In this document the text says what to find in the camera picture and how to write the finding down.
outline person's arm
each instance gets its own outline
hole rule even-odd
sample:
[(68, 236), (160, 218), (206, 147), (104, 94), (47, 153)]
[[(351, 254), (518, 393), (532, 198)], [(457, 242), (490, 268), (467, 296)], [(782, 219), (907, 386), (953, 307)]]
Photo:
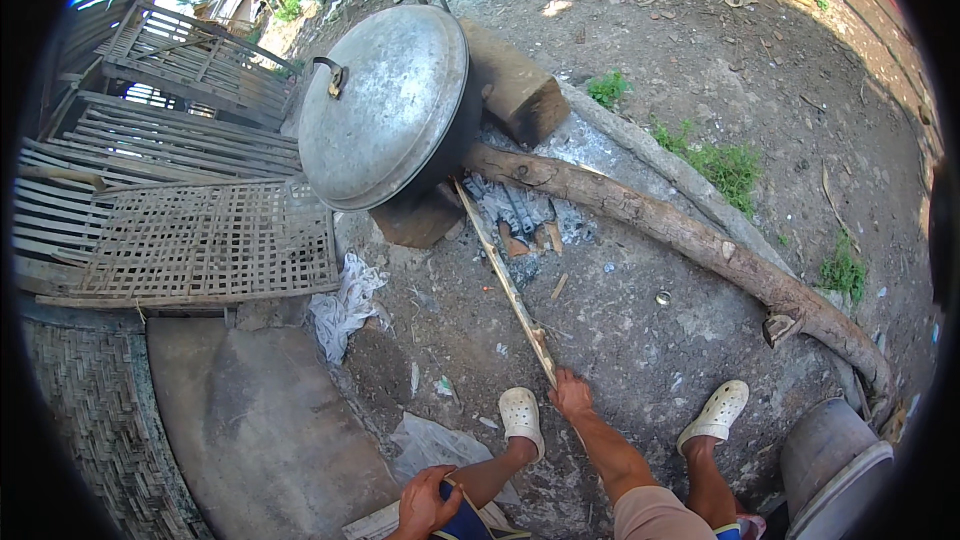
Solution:
[(440, 498), (440, 483), (456, 469), (453, 465), (427, 467), (403, 487), (400, 523), (386, 540), (426, 540), (453, 519), (464, 499), (464, 488), (457, 484), (444, 501)]
[(594, 412), (590, 387), (570, 369), (557, 368), (557, 389), (550, 390), (550, 400), (582, 438), (611, 505), (633, 488), (658, 486), (637, 449)]

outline aluminum lid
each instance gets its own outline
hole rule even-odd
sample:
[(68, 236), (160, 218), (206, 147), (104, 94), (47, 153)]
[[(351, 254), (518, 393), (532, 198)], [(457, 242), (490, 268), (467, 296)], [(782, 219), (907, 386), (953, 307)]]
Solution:
[(300, 162), (320, 200), (366, 211), (402, 190), (440, 145), (467, 84), (467, 38), (439, 7), (398, 6), (362, 20), (327, 57), (346, 75), (334, 98), (330, 69), (316, 66)]

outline hand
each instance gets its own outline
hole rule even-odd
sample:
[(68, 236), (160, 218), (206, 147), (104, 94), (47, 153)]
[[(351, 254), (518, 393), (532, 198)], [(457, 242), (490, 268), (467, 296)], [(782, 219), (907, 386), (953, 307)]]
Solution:
[(591, 387), (566, 367), (557, 367), (556, 373), (557, 389), (551, 389), (548, 396), (559, 414), (571, 423), (578, 414), (592, 414), (594, 395)]
[(403, 488), (397, 537), (425, 540), (453, 519), (464, 499), (464, 488), (457, 484), (444, 502), (440, 498), (440, 483), (456, 469), (453, 465), (427, 467)]

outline dirt ground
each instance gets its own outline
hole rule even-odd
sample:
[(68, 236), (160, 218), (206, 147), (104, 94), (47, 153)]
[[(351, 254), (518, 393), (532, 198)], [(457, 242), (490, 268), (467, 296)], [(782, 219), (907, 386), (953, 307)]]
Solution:
[[(759, 151), (753, 223), (811, 285), (839, 231), (824, 196), (825, 168), (867, 268), (865, 299), (851, 316), (868, 336), (884, 335), (898, 396), (909, 406), (926, 391), (935, 362), (925, 206), (935, 150), (890, 54), (842, 0), (812, 13), (788, 0), (738, 9), (722, 0), (641, 6), (646, 1), (449, 3), (455, 15), (493, 30), (574, 85), (618, 69), (633, 86), (618, 110), (641, 126), (651, 116), (674, 130), (690, 120), (693, 142)], [(272, 24), (260, 44), (309, 60), (365, 16), (394, 5), (345, 0), (323, 22), (328, 1), (306, 18)], [(298, 118), (299, 107), (288, 118), (289, 133)], [(740, 500), (758, 509), (780, 490), (778, 457), (790, 427), (840, 392), (829, 352), (812, 338), (770, 351), (760, 340), (764, 313), (755, 299), (616, 222), (594, 222), (593, 242), (538, 256), (523, 290), (533, 317), (558, 331), (554, 357), (589, 378), (598, 412), (679, 496), (686, 482), (675, 438), (718, 384), (745, 380), (750, 403), (717, 458)], [(335, 372), (381, 449), (388, 456), (394, 450), (387, 435), (406, 410), (469, 431), (495, 454), (502, 450), (501, 432), (479, 417), (498, 421), (498, 395), (510, 386), (546, 397), (546, 379), (496, 278), (477, 258), (473, 230), (416, 251), (386, 244), (365, 214), (344, 215), (337, 228), (338, 241), (390, 272), (377, 295), (392, 330), (356, 332)], [(610, 273), (607, 262), (615, 264)], [(563, 273), (570, 281), (551, 301)], [(653, 301), (661, 289), (674, 296), (669, 306)], [(422, 372), (415, 397), (413, 362)], [(441, 375), (459, 403), (433, 392)], [(507, 512), (544, 537), (612, 535), (609, 505), (574, 434), (552, 407), (542, 406), (541, 416), (548, 456), (514, 481), (523, 505)]]

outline plastic bag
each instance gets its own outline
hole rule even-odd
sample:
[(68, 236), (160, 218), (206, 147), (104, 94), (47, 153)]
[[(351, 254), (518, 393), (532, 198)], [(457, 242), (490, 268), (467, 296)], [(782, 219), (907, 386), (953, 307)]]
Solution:
[(310, 299), (317, 342), (328, 362), (341, 365), (350, 334), (359, 330), (370, 316), (379, 315), (380, 309), (372, 299), (374, 291), (387, 283), (386, 277), (376, 267), (367, 267), (363, 258), (346, 253), (337, 294), (314, 294)]
[[(410, 482), (426, 467), (466, 467), (494, 458), (490, 449), (462, 431), (447, 429), (435, 421), (406, 411), (403, 412), (403, 421), (390, 435), (390, 440), (403, 450), (393, 461), (393, 473), (402, 485)], [(521, 497), (509, 481), (493, 499), (507, 505), (521, 503)]]

